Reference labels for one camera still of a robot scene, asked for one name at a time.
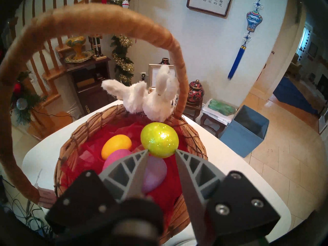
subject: small wooden stool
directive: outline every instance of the small wooden stool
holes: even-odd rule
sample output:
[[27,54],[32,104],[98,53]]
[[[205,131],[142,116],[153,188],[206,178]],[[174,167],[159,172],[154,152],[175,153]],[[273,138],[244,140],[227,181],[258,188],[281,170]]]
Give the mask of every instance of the small wooden stool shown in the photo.
[[200,111],[202,110],[202,105],[203,105],[203,99],[201,99],[198,103],[192,104],[188,103],[186,104],[186,108],[189,110],[195,111],[195,114],[192,116],[191,114],[184,113],[185,115],[190,115],[193,117],[193,121],[196,121],[196,118],[200,115]]
[[[211,122],[213,122],[213,123],[219,125],[220,128],[216,131],[216,130],[213,129],[212,127],[210,127],[210,126],[208,126],[208,125],[205,125],[204,122],[205,122],[206,119],[209,119]],[[209,115],[207,115],[207,114],[205,114],[205,113],[203,113],[203,115],[202,115],[202,117],[201,117],[201,119],[200,119],[200,125],[201,125],[202,127],[206,126],[206,127],[210,128],[210,129],[212,129],[212,130],[215,132],[215,137],[218,137],[218,135],[219,135],[219,134],[225,129],[225,127],[226,127],[226,125],[224,125],[222,122],[217,121],[216,119],[210,117]]]

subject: green cloth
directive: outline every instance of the green cloth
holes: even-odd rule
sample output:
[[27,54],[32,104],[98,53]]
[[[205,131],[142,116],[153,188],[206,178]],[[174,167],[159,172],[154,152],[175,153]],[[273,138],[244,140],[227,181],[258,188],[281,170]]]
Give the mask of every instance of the green cloth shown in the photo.
[[208,104],[208,107],[214,111],[217,111],[217,112],[225,115],[225,116],[229,116],[229,115],[236,113],[236,108],[229,106],[227,104],[224,104],[215,99],[212,99],[210,101],[210,103]]

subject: yellow glitter egg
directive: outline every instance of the yellow glitter egg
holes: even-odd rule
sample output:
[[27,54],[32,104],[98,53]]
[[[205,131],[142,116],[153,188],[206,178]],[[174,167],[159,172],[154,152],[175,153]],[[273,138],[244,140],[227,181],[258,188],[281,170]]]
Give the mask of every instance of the yellow glitter egg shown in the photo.
[[167,158],[174,154],[179,146],[176,131],[161,122],[152,122],[141,131],[141,143],[145,149],[159,158]]

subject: wicker basket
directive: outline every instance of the wicker basket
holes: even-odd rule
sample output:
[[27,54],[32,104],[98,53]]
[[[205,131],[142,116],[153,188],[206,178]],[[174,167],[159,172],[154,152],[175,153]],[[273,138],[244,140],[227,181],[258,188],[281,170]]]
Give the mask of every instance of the wicker basket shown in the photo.
[[[2,144],[0,161],[9,179],[23,196],[35,203],[38,203],[40,198],[38,190],[31,185],[16,165],[12,154],[11,122],[8,116],[11,93],[15,83],[15,78],[12,76],[18,76],[22,66],[34,53],[43,48],[46,40],[74,33],[120,33],[143,39],[156,47],[168,50],[179,80],[180,94],[174,114],[165,123],[174,128],[180,128],[185,137],[188,152],[207,159],[205,147],[199,139],[198,133],[181,117],[187,102],[189,83],[180,44],[172,34],[151,19],[119,6],[91,3],[64,7],[46,12],[38,20],[33,19],[31,24],[24,28],[21,36],[14,40],[0,66],[0,103],[2,104],[0,106],[0,122],[3,128],[2,134],[0,134]],[[60,149],[54,173],[55,192],[58,196],[64,190],[60,186],[61,178],[64,176],[61,171],[63,162],[66,162],[71,155],[77,155],[79,146],[102,126],[127,116],[127,114],[123,105],[113,106],[95,114],[72,133],[71,138]],[[189,222],[183,196],[180,196],[174,206],[169,228],[164,232],[160,242],[164,243],[182,231]]]

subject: blue storage box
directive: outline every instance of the blue storage box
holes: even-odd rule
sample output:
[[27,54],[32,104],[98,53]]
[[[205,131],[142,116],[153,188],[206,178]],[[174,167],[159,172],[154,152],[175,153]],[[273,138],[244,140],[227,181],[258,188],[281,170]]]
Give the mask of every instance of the blue storage box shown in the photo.
[[262,143],[268,127],[267,118],[244,105],[224,130],[220,140],[245,158]]

